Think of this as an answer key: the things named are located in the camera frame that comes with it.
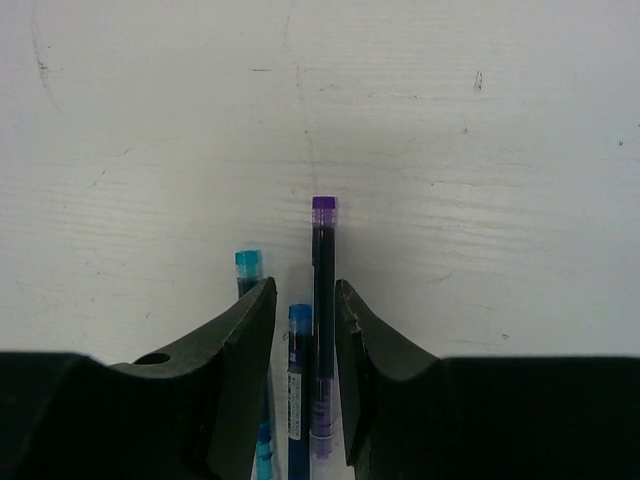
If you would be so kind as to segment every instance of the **stain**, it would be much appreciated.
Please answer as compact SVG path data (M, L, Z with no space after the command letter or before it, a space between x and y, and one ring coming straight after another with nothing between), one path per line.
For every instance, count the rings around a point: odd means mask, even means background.
M49 85L49 67L43 53L40 25L38 24L38 3L39 0L31 0L31 47L33 49L33 56L38 64L38 75L40 76L44 91L54 108L60 112L58 102L56 102L53 92L51 91L51 86Z
M473 88L478 92L482 90L482 72L480 70L476 72L476 81L473 84Z

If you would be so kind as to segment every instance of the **purple translucent pen end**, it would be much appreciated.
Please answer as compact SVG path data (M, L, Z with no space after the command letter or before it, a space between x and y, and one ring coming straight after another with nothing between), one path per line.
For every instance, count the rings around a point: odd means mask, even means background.
M334 226L336 224L336 197L313 197L311 208L314 225Z

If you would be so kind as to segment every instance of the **barcode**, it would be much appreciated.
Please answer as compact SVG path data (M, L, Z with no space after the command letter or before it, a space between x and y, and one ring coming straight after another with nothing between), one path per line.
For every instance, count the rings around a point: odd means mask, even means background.
M302 375L289 372L289 438L300 440L302 438Z

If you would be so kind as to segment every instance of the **marker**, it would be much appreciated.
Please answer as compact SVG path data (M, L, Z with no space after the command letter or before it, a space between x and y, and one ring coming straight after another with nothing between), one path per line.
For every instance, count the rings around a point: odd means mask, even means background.
M243 250L236 253L238 297L242 297L262 280L262 258L259 250ZM260 426L256 442L255 471L257 480L273 479L273 446L269 408L269 376L264 389Z
M336 198L313 197L313 335L314 382L311 405L311 453L326 460L332 451L332 388L335 355Z
M289 480L309 480L311 305L289 306Z

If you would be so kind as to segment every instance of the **white surface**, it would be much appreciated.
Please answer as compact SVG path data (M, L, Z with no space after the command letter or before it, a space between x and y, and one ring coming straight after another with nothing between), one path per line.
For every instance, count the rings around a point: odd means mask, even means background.
M639 354L638 25L633 0L3 1L0 348L133 360L234 301L245 246L282 313L326 192L340 276L422 347Z

